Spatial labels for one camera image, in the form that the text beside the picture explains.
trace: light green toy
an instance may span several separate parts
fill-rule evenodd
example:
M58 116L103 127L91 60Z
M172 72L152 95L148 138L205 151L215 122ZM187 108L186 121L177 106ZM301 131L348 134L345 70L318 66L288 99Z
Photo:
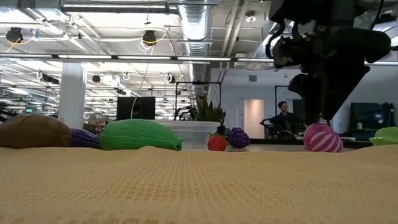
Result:
M169 128L145 119L113 121L105 126L99 144L105 150L139 149L154 146L181 151L182 138Z
M382 128L376 131L374 138L369 138L369 140L375 146L398 144L398 128Z

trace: woven mat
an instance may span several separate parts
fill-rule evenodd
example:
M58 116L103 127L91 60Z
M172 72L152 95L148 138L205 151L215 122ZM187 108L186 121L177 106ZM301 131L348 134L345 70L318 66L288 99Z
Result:
M398 223L398 146L0 149L0 223Z

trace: brown toy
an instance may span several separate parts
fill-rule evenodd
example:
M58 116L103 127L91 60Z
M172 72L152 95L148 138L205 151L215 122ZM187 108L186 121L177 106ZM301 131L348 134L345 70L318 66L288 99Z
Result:
M23 114L0 125L0 147L68 147L71 140L69 127L49 116Z

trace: pink striped ball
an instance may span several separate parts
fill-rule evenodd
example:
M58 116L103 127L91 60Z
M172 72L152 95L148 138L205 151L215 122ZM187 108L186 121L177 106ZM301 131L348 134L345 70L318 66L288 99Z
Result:
M327 124L311 124L304 132L304 149L312 152L342 152L343 141Z

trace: plastic container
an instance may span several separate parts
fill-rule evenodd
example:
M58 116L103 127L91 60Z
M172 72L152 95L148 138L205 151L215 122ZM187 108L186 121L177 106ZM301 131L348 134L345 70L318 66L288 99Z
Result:
M209 133L214 134L219 122L208 121L164 121L155 120L170 128L176 135L183 139L182 150L207 150Z

